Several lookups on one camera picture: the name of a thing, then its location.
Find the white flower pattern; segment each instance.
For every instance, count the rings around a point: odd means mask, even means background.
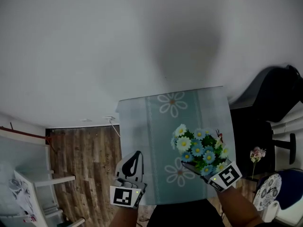
[[[170,110],[171,116],[177,118],[179,115],[178,109],[187,109],[187,103],[180,101],[184,95],[185,92],[158,95],[158,101],[165,103],[160,107],[160,113],[164,114]]]
[[[183,167],[180,157],[177,157],[175,159],[175,166],[176,167],[167,165],[164,167],[166,172],[171,173],[171,175],[166,178],[167,183],[173,183],[174,181],[177,181],[179,187],[184,187],[185,178],[187,179],[195,178],[196,175],[193,172]]]

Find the white cable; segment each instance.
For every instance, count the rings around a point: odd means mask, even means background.
[[[114,128],[114,130],[116,131],[117,135],[119,135],[118,131],[116,130],[116,128],[113,126],[112,124],[112,120],[109,119],[108,122],[112,125],[112,127]]]

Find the wooden floor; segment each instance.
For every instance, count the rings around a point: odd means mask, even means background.
[[[76,180],[55,185],[58,203],[72,221],[85,218],[86,227],[108,227],[117,208],[110,205],[109,186],[115,175],[116,164],[121,160],[120,139],[114,129],[108,127],[57,129],[51,132],[53,148],[51,167],[54,177],[74,175]],[[250,201],[256,183],[242,179],[237,186]],[[219,214],[222,208],[218,198],[209,201]],[[155,206],[140,206],[138,223],[143,227],[148,222]],[[227,218],[225,226],[230,226]]]

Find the chair seat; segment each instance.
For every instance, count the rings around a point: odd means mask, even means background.
[[[252,107],[231,110],[236,147],[236,162],[242,176],[252,175],[250,151],[255,147],[266,149],[266,155],[256,165],[254,175],[275,170],[275,146],[270,123],[259,121]]]

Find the chair backrest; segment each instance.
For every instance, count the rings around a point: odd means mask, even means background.
[[[258,119],[279,122],[303,100],[303,78],[293,66],[274,68],[264,78],[253,104]]]

